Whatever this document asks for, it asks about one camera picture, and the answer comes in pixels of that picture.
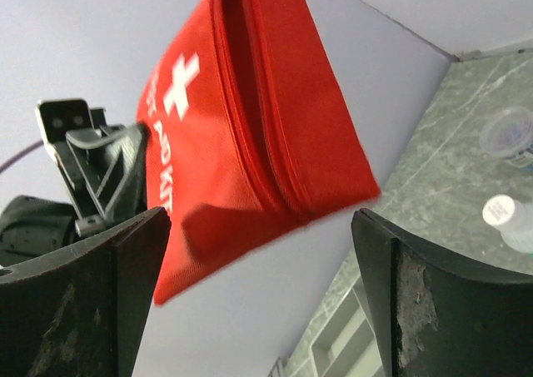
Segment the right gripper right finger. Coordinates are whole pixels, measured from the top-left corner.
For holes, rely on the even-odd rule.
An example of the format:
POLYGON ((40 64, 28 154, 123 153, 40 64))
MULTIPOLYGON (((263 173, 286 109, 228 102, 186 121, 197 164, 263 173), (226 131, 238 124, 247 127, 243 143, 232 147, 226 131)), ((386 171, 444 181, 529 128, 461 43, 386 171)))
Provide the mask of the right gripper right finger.
POLYGON ((351 222, 388 376, 529 376, 532 278, 450 251, 375 212, 351 222))

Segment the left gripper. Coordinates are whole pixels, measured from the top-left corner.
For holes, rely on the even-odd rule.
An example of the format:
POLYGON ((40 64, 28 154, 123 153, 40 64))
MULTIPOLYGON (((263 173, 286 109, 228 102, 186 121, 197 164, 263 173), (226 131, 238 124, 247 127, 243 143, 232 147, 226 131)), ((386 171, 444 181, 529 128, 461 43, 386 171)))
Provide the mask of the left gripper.
POLYGON ((40 101, 35 113, 76 212, 76 234, 93 236, 134 217, 143 198, 146 128, 109 125, 103 108, 81 98, 40 101))

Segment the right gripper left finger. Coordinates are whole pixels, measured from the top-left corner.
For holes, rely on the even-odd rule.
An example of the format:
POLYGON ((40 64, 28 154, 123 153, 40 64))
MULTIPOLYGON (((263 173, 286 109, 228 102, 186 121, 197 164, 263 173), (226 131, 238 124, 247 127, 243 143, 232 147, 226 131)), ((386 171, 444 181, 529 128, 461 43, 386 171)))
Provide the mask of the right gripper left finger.
POLYGON ((1 270, 3 376, 130 376, 171 222, 161 207, 1 270))

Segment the red first aid kit pouch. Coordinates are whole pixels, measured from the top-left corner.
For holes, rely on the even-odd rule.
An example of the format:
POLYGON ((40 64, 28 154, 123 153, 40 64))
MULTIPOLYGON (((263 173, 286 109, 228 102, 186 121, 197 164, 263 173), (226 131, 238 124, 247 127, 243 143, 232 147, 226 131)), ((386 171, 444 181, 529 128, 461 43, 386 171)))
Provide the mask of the red first aid kit pouch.
POLYGON ((306 0, 201 0, 137 120, 149 132, 147 204, 172 223, 158 305, 380 194, 306 0))

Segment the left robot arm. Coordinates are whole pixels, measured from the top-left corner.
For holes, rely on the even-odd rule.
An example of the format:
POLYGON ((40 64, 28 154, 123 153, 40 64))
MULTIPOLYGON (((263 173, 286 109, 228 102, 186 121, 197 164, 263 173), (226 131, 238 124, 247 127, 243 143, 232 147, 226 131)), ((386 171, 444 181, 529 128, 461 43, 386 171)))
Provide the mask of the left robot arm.
POLYGON ((1 264, 15 265, 106 231, 147 209, 147 128, 109 125, 83 99, 40 102, 37 124, 70 201, 17 196, 1 214, 1 264))

